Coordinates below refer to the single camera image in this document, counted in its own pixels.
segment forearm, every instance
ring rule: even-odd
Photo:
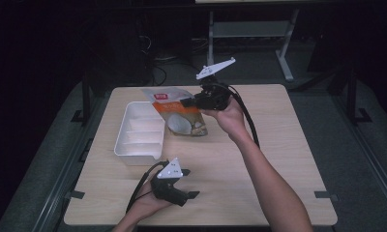
[[[132,232],[140,219],[132,213],[127,213],[112,230],[113,232]]]
[[[231,136],[242,153],[260,207],[274,231],[312,231],[305,206],[246,132]]]

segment snack bag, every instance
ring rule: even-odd
[[[142,89],[166,121],[175,135],[203,136],[208,134],[202,114],[195,106],[184,107],[180,100],[194,96],[183,89],[168,87],[164,89]]]

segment black cable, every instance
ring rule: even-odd
[[[183,66],[188,66],[188,67],[191,67],[193,68],[194,70],[196,70],[197,72],[200,72],[199,69],[197,69],[194,65],[192,64],[186,64],[186,63],[182,63],[182,62],[174,62],[174,63],[163,63],[161,64],[162,66],[170,66],[170,65],[183,65]]]
[[[152,190],[150,190],[150,191],[148,191],[148,192],[146,192],[146,193],[143,193],[142,195],[140,195],[139,197],[137,197],[137,198],[135,199],[135,201],[137,201],[139,198],[141,198],[141,197],[143,197],[143,196],[148,195],[148,194],[151,193],[151,192],[152,192]]]
[[[164,73],[164,79],[163,79],[163,81],[161,81],[160,83],[158,83],[158,82],[156,81],[156,79],[155,79],[155,76],[152,75],[152,85],[153,85],[153,86],[155,86],[155,85],[157,85],[157,86],[163,85],[163,84],[165,83],[166,79],[167,79],[166,71],[165,71],[164,69],[161,69],[161,68],[158,67],[158,66],[153,66],[153,68],[156,68],[156,69],[162,71],[162,72]]]
[[[251,118],[251,114],[249,113],[248,109],[245,107],[244,102],[242,101],[242,98],[239,95],[233,94],[232,97],[239,103],[239,105],[242,108],[242,111],[245,114],[245,117],[248,121],[249,127],[251,128],[252,136],[253,136],[253,141],[257,145],[258,148],[260,148],[259,145],[259,139],[257,138],[257,132],[256,128],[254,126],[253,120]]]

